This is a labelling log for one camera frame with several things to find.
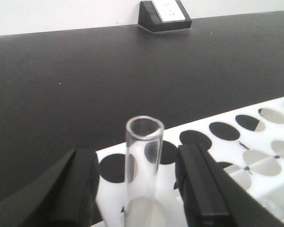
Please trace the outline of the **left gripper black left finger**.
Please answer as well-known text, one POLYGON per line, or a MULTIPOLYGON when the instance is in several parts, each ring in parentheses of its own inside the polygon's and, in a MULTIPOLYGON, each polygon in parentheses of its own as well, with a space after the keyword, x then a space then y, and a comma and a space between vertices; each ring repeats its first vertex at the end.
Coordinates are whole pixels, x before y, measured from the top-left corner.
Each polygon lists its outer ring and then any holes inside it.
POLYGON ((99 185, 95 151, 73 149, 0 201, 0 227, 89 227, 99 185))

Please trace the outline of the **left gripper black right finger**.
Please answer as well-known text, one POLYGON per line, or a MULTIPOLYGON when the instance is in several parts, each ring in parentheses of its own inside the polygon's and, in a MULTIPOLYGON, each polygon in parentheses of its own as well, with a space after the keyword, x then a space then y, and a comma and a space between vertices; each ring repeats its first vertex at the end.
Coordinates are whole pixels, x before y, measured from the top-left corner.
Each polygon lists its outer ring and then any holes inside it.
POLYGON ((190 227, 284 227, 278 156, 243 153, 245 167, 216 162, 203 144, 180 145, 176 179, 190 227))

